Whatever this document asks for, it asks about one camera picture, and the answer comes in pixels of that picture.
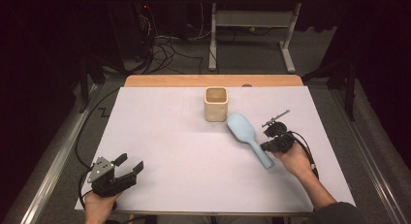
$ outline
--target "hairbrush handle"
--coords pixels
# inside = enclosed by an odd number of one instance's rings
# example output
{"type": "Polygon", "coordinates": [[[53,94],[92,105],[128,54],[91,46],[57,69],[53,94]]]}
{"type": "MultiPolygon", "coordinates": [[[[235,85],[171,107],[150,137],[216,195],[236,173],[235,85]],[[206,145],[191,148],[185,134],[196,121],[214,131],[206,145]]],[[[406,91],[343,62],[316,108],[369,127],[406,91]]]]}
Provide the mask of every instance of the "hairbrush handle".
{"type": "Polygon", "coordinates": [[[274,165],[274,162],[272,162],[269,156],[265,152],[263,152],[261,147],[255,141],[251,141],[250,145],[254,149],[254,152],[257,154],[258,158],[266,169],[269,169],[274,165]]]}

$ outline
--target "wooden cup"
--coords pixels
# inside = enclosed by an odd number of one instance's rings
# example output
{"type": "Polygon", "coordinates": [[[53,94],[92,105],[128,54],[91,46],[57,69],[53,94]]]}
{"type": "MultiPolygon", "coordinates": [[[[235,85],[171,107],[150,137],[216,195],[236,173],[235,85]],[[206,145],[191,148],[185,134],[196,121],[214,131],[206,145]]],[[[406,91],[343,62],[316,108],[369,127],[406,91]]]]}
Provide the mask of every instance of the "wooden cup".
{"type": "Polygon", "coordinates": [[[209,86],[205,88],[205,119],[207,121],[225,121],[229,105],[226,87],[209,86]]]}

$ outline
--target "wooden table edge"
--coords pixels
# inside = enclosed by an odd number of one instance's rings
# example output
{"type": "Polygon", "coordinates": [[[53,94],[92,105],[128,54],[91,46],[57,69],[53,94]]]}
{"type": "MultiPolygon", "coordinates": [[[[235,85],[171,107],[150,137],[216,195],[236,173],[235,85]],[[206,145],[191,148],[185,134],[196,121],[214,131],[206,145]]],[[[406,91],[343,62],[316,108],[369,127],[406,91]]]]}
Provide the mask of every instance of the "wooden table edge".
{"type": "Polygon", "coordinates": [[[124,86],[303,86],[303,83],[296,75],[133,75],[124,86]]]}

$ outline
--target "forearm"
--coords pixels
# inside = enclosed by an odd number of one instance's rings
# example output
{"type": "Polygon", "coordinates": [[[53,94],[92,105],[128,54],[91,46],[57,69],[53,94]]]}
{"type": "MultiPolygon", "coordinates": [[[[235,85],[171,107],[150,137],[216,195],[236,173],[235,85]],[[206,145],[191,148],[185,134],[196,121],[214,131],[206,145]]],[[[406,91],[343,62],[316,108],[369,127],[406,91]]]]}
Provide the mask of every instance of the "forearm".
{"type": "Polygon", "coordinates": [[[327,191],[314,174],[304,173],[298,175],[297,179],[302,184],[316,210],[336,203],[335,198],[327,191]]]}
{"type": "Polygon", "coordinates": [[[94,215],[85,216],[85,224],[104,224],[106,223],[107,217],[100,212],[96,212],[94,215]]]}

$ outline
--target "black wall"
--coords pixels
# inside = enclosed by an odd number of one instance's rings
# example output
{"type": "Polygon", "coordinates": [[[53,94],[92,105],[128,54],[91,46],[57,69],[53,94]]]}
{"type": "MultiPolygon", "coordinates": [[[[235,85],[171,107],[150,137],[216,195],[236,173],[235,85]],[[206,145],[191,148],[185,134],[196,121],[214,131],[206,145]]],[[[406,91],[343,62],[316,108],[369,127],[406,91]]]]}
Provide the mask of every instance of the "black wall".
{"type": "Polygon", "coordinates": [[[59,0],[0,0],[0,220],[75,101],[79,55],[64,8],[59,0]]]}
{"type": "Polygon", "coordinates": [[[323,65],[351,58],[370,105],[411,168],[411,6],[407,0],[358,0],[347,7],[323,65]]]}

